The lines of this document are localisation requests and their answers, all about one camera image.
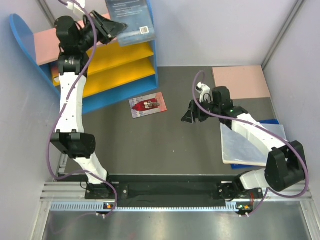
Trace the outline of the red pink picture book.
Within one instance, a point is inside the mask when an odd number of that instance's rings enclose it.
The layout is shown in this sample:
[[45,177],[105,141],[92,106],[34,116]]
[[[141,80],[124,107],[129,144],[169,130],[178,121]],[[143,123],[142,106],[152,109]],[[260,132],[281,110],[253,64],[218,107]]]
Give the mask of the red pink picture book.
[[161,92],[129,99],[133,119],[167,111],[167,106]]

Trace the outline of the dark blue paperback book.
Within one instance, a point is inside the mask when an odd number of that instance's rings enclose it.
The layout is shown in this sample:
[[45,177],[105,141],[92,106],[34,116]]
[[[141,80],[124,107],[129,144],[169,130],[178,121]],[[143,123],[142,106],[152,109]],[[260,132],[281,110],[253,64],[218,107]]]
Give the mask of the dark blue paperback book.
[[111,20],[127,25],[117,37],[120,46],[155,40],[156,32],[147,0],[107,0],[105,3]]

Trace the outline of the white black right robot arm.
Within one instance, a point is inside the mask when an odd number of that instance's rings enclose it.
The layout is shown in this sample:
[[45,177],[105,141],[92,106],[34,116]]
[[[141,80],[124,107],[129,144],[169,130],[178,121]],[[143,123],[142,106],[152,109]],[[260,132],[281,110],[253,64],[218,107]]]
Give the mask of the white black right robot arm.
[[247,110],[234,105],[225,86],[210,88],[199,82],[194,91],[199,97],[189,102],[182,122],[193,124],[217,118],[221,125],[249,141],[266,157],[264,168],[247,171],[234,179],[233,192],[237,197],[245,198],[257,188],[281,192],[301,181],[309,184],[305,151],[299,141],[289,142],[267,130]]

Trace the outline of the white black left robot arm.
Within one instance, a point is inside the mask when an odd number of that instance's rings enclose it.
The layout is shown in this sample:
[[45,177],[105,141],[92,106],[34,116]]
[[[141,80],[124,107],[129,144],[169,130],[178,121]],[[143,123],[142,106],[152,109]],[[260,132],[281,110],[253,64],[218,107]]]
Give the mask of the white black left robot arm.
[[83,126],[84,89],[93,60],[87,52],[96,48],[97,43],[109,44],[128,26],[107,19],[95,10],[83,16],[83,23],[84,26],[80,26],[67,15],[54,23],[59,40],[57,65],[61,94],[59,119],[50,143],[85,172],[86,199],[107,199],[114,193],[114,187],[107,182],[109,174],[95,153],[95,136],[86,133]]

